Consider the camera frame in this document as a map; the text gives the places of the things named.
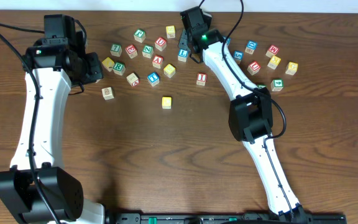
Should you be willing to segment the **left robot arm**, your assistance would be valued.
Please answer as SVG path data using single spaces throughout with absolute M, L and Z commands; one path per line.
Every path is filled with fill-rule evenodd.
M 64 170 L 62 131 L 73 87 L 103 78 L 85 36 L 47 34 L 21 57 L 26 103 L 20 140 L 9 170 L 0 172 L 0 199 L 17 223 L 109 223 L 100 203 L 85 199 L 79 180 Z

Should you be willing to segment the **yellow letter C block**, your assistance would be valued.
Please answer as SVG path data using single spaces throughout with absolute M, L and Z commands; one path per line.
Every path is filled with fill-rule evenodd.
M 172 97 L 171 96 L 163 96 L 162 97 L 162 108 L 165 110 L 169 110 L 172 108 Z

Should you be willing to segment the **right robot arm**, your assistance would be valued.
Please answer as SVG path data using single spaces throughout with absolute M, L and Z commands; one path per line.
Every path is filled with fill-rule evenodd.
M 213 29 L 194 35 L 183 30 L 179 48 L 194 49 L 217 76 L 231 101 L 229 128 L 251 155 L 267 195 L 269 210 L 281 220 L 300 222 L 300 202 L 291 190 L 275 150 L 272 107 L 276 102 L 266 88 L 259 89 L 229 53 L 223 36 Z

